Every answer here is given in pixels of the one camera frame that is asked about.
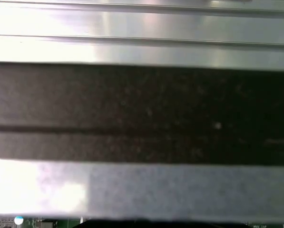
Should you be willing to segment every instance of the electronic component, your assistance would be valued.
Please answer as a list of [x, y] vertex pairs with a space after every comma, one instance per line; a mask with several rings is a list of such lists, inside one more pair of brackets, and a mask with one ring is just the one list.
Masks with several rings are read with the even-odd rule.
[[53, 228], [53, 222], [36, 222], [35, 228]]

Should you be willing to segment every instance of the silver metal plate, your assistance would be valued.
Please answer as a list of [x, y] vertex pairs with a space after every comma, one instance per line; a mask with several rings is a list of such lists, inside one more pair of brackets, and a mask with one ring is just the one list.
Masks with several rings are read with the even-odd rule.
[[0, 160], [0, 214], [284, 222], [284, 168]]
[[0, 1], [0, 61], [284, 70], [284, 0]]

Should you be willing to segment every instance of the black rubber strip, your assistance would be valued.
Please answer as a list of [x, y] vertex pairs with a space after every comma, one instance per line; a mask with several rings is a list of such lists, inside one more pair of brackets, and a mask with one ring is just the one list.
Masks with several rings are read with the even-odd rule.
[[0, 158], [284, 165], [284, 73], [0, 64]]

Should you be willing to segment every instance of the metal rail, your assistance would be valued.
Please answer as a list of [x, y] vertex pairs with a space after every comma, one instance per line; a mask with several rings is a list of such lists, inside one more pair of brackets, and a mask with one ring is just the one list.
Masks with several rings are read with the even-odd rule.
[[0, 61], [284, 70], [284, 0], [0, 1]]
[[0, 214], [284, 222], [284, 168], [0, 160]]

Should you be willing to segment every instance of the circuit board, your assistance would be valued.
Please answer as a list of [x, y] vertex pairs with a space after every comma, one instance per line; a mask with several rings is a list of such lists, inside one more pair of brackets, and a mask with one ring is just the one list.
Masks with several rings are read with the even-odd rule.
[[23, 223], [18, 226], [14, 217], [0, 217], [0, 228], [73, 228], [80, 223], [80, 218], [52, 219], [52, 218], [24, 218]]

